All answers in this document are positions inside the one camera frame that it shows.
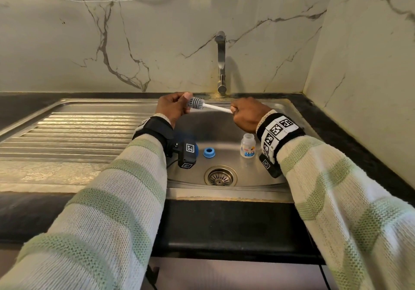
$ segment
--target white brush handle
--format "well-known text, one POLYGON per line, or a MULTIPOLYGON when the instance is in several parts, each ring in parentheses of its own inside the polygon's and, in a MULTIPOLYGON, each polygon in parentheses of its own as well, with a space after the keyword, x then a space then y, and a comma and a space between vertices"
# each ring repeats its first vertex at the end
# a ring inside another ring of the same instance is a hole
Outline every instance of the white brush handle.
POLYGON ((227 112, 227 113, 233 114, 231 110, 226 109, 224 107, 217 107, 216 105, 211 105, 211 104, 204 103, 203 104, 203 107, 207 107, 209 109, 214 109, 214 110, 218 110, 218 111, 222 111, 222 112, 227 112))

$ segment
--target person's left hand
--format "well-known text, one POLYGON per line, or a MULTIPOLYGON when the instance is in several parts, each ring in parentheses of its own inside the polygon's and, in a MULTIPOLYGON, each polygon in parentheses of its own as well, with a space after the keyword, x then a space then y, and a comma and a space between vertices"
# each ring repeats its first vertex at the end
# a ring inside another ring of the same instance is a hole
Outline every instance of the person's left hand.
POLYGON ((174 128, 179 117, 190 112, 190 107, 187 103, 192 96, 193 93, 191 92, 175 92, 162 96, 158 99, 156 113, 167 116, 171 126, 174 128))

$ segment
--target silicone brush head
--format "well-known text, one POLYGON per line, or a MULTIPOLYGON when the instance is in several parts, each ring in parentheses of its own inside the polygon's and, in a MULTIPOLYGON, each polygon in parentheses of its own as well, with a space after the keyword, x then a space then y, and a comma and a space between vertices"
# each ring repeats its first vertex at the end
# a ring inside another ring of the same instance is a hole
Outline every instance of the silicone brush head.
POLYGON ((201 98, 191 97, 187 105, 189 105, 192 109, 203 109, 203 104, 205 103, 205 100, 201 98))

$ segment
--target sleeve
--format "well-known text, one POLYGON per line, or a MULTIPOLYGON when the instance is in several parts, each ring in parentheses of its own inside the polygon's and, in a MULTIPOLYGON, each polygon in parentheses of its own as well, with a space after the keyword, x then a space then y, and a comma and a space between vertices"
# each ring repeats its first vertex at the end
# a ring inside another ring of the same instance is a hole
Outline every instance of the sleeve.
POLYGON ((288 141, 276 158, 340 289, 415 287, 412 206, 313 137, 288 141))
POLYGON ((139 289, 166 185, 162 145, 148 134, 135 138, 23 246, 0 290, 139 289))

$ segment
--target black countertop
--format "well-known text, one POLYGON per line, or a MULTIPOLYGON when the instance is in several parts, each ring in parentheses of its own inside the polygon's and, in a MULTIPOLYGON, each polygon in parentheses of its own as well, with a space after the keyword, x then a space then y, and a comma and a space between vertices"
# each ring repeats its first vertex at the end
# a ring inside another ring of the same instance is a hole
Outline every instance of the black countertop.
MULTIPOLYGON (((62 98, 158 98, 161 93, 3 93, 0 129, 62 98)), ((249 96, 236 94, 233 97, 249 96)), ((251 94, 289 99, 328 144, 338 148, 392 195, 415 206, 415 190, 344 132, 302 94, 251 94)), ((45 232, 72 194, 0 194, 0 243, 21 244, 45 232)), ((323 263, 293 204, 167 200, 153 256, 283 263, 323 263)))

